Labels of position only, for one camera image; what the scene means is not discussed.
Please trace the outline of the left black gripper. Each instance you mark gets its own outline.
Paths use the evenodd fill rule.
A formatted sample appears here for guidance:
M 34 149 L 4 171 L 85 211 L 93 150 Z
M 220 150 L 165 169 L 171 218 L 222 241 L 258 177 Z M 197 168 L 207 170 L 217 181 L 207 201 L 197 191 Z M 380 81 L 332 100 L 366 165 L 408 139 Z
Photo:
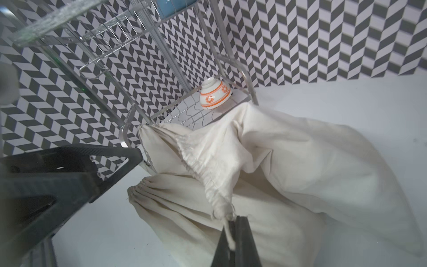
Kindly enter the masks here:
M 94 156 L 125 157 L 109 178 Z M 143 160 L 139 149 L 67 145 L 1 159 L 1 266 L 18 265 L 86 203 L 111 189 Z

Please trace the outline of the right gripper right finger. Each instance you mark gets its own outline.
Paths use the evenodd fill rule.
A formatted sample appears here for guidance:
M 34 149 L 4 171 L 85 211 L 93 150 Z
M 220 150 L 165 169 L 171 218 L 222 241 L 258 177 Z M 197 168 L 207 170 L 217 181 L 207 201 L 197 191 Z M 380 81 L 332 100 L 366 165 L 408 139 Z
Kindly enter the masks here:
M 235 266 L 262 267 L 247 217 L 237 217 L 235 223 L 235 238 Z

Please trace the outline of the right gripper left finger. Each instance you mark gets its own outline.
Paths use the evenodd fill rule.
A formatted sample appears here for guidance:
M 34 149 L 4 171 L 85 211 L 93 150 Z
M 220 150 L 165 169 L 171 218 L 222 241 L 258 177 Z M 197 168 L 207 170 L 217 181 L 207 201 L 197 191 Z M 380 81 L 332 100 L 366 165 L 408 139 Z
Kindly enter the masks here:
M 235 267 L 235 252 L 229 248 L 224 229 L 222 230 L 211 267 Z

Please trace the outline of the cream cloth bag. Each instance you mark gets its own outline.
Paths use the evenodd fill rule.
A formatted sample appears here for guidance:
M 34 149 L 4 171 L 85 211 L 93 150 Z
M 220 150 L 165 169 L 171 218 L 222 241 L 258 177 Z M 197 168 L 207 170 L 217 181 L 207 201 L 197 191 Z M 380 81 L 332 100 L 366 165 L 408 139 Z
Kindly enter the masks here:
M 158 174 L 127 193 L 139 217 L 180 266 L 211 265 L 223 226 L 212 218 L 202 183 Z M 263 266 L 313 266 L 325 230 L 318 215 L 282 196 L 260 171 L 241 173 L 232 203 L 238 215 L 248 218 Z

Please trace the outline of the cream drawstring soil bag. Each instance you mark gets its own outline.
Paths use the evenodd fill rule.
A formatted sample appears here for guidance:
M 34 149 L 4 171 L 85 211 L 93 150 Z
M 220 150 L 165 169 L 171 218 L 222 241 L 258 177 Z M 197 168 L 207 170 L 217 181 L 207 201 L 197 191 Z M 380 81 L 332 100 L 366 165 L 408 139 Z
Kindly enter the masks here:
M 327 215 L 410 254 L 424 251 L 393 171 L 348 126 L 243 103 L 197 130 L 163 123 L 141 126 L 139 136 L 155 175 L 189 176 L 202 183 L 212 218 L 223 227 L 239 216 L 232 198 L 241 173 L 260 171 L 282 196 L 321 219 Z

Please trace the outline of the blue bowl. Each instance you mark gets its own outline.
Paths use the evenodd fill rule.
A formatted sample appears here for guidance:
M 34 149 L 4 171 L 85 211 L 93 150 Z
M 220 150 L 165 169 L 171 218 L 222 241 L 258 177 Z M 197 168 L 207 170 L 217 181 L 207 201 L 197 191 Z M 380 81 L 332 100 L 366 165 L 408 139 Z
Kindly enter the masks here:
M 156 0 L 157 10 L 162 19 L 178 13 L 195 2 L 196 0 Z

